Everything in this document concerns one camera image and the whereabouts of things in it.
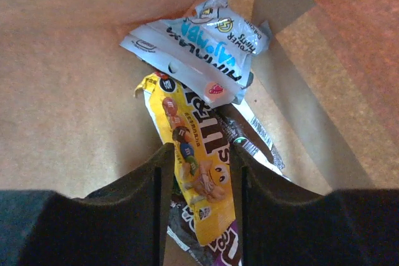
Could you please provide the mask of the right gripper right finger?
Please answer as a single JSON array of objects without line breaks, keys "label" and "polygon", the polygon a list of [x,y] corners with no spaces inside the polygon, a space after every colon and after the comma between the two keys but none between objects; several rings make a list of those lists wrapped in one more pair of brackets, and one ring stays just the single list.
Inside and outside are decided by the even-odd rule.
[{"label": "right gripper right finger", "polygon": [[244,265],[397,265],[398,191],[306,190],[229,149]]}]

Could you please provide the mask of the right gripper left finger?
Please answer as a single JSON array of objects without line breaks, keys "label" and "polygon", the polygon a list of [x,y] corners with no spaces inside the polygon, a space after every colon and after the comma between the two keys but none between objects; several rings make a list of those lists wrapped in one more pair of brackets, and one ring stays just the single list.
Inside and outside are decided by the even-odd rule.
[{"label": "right gripper left finger", "polygon": [[175,148],[84,198],[1,191],[2,265],[161,265]]}]

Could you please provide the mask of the brown chocolate snack packet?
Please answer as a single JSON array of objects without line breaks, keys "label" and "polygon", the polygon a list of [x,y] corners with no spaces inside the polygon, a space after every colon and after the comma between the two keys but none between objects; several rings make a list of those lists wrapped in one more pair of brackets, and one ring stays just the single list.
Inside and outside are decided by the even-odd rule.
[{"label": "brown chocolate snack packet", "polygon": [[[281,156],[246,102],[224,105],[212,111],[221,124],[229,147],[232,144],[240,145],[264,166],[275,173],[281,172],[284,167]],[[213,265],[213,252],[209,244],[201,245],[198,242],[193,227],[193,211],[186,203],[176,179],[171,206],[169,234],[200,265]]]}]

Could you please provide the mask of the red paper bag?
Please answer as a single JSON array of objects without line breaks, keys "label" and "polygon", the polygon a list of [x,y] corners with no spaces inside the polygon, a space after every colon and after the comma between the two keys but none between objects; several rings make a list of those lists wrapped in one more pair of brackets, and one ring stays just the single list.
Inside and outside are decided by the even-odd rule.
[{"label": "red paper bag", "polygon": [[[118,42],[203,0],[1,0],[1,187],[84,196],[161,145]],[[246,99],[295,183],[340,203],[362,264],[398,264],[398,0],[231,0],[268,19]]]}]

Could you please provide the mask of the yellow candy packet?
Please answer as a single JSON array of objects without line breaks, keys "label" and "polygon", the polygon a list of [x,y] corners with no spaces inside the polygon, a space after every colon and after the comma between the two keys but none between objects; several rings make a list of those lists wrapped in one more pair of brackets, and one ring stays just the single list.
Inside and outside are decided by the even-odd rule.
[{"label": "yellow candy packet", "polygon": [[163,143],[175,146],[175,179],[201,245],[217,239],[235,220],[229,141],[214,111],[188,87],[154,72],[136,87]]}]

